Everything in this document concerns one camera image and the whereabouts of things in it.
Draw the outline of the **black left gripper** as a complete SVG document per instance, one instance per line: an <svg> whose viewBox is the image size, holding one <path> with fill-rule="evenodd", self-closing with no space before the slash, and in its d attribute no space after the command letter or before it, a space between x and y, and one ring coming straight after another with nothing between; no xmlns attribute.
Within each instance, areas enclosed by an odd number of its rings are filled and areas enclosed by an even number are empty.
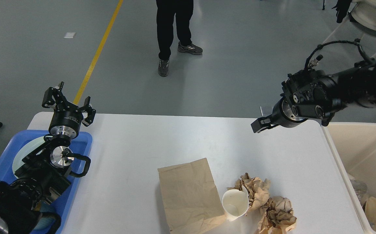
<svg viewBox="0 0 376 234"><path fill-rule="evenodd" d="M93 123L96 110L90 105L90 96L88 96L85 98L84 105L78 108L78 111L70 111L72 103L63 95L63 86L63 81L58 86L50 86L44 93L41 106L54 110L48 129L50 135L65 135L70 139L75 139L79 135L81 123L84 126ZM84 118L82 113L87 113L87 117Z"/></svg>

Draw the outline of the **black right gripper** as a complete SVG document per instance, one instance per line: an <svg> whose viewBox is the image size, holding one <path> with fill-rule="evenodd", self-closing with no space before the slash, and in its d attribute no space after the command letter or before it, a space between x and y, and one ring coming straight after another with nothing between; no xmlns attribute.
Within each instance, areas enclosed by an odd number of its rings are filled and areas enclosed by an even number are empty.
<svg viewBox="0 0 376 234"><path fill-rule="evenodd" d="M287 99L281 98L273 107L271 117L260 117L251 123L253 133L260 133L276 126L293 128L306 121L307 118L296 116L290 108Z"/></svg>

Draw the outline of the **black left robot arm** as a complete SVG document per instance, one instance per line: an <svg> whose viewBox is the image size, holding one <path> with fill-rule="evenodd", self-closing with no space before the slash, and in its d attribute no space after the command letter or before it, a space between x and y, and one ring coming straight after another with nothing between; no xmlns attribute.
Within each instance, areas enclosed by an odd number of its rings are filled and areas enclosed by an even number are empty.
<svg viewBox="0 0 376 234"><path fill-rule="evenodd" d="M51 221L47 233L56 233L61 216L38 210L38 204L56 201L72 184L68 176L81 178L88 173L90 158L72 152L70 144L82 124L93 123L96 110L90 105L90 97L82 107L69 102L62 93L63 86L60 82L44 94L41 105L53 108L54 115L43 143L23 157L14 182L0 181L0 234L29 234L43 218Z"/></svg>

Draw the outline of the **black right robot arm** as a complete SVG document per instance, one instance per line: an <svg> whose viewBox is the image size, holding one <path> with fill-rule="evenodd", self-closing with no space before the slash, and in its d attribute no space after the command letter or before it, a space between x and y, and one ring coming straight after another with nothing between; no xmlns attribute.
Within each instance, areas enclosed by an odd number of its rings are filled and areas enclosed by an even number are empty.
<svg viewBox="0 0 376 234"><path fill-rule="evenodd" d="M357 46L363 60L335 74L315 70L322 55L314 58L314 54L335 43ZM306 59L302 70L288 74L282 82L282 90L272 113L251 124L254 133L276 126L292 128L308 119L320 120L322 126L328 126L335 113L348 106L376 108L376 59L366 55L358 41L321 44Z"/></svg>

